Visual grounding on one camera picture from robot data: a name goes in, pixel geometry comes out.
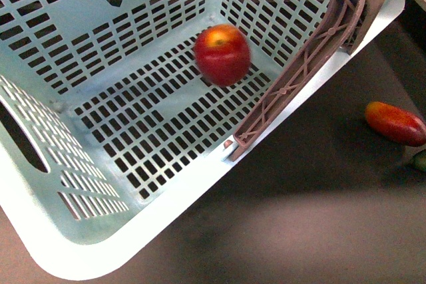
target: light blue basket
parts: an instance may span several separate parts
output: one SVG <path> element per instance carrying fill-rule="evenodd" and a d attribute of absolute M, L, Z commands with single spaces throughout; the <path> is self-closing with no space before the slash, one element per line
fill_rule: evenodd
<path fill-rule="evenodd" d="M 100 276 L 185 210 L 233 166 L 221 145 L 328 1 L 0 0 L 0 103 L 43 164 L 0 126 L 13 172 L 2 204 L 36 261 L 64 278 Z M 229 88 L 203 81 L 192 54 L 197 34 L 218 23 L 237 25 L 252 52 L 249 74 Z M 46 223 L 39 243 L 21 219 Z M 61 257 L 38 253 L 43 239 Z"/>

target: basket bottom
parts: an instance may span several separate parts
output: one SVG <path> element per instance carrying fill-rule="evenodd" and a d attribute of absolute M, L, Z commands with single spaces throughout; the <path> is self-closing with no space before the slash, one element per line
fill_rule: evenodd
<path fill-rule="evenodd" d="M 73 108 L 85 136 L 91 133 L 87 142 L 104 151 L 97 162 L 128 180 L 146 204 L 232 135 L 281 69 L 250 44 L 246 77 L 226 88 L 211 85 L 194 62 L 196 36 L 149 62 L 136 56 L 132 72 Z"/>

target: red apple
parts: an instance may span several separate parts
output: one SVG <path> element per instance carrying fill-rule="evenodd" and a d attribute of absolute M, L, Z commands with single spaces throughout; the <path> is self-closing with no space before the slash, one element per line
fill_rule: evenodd
<path fill-rule="evenodd" d="M 208 81 L 230 86 L 241 80 L 250 68 L 250 50 L 245 36 L 232 25 L 216 25 L 199 34 L 195 61 Z"/>
<path fill-rule="evenodd" d="M 382 102 L 365 109 L 367 123 L 382 136 L 406 146 L 426 144 L 426 125 L 415 114 Z"/>

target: mango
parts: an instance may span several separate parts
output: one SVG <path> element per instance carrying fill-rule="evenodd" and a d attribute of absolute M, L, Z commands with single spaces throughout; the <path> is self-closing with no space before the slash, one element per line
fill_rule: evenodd
<path fill-rule="evenodd" d="M 405 146 L 426 144 L 426 124 L 415 114 L 383 102 L 370 102 L 365 119 L 377 133 Z"/>

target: dark table surface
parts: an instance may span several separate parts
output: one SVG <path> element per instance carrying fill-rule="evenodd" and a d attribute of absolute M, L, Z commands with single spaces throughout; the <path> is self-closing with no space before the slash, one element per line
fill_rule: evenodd
<path fill-rule="evenodd" d="M 424 283 L 426 215 L 412 195 L 426 174 L 403 165 L 420 149 L 378 136 L 363 111 L 380 100 L 426 116 L 425 26 L 408 0 L 125 266 L 83 283 Z M 74 283 L 40 269 L 1 210 L 0 234 L 0 283 Z"/>

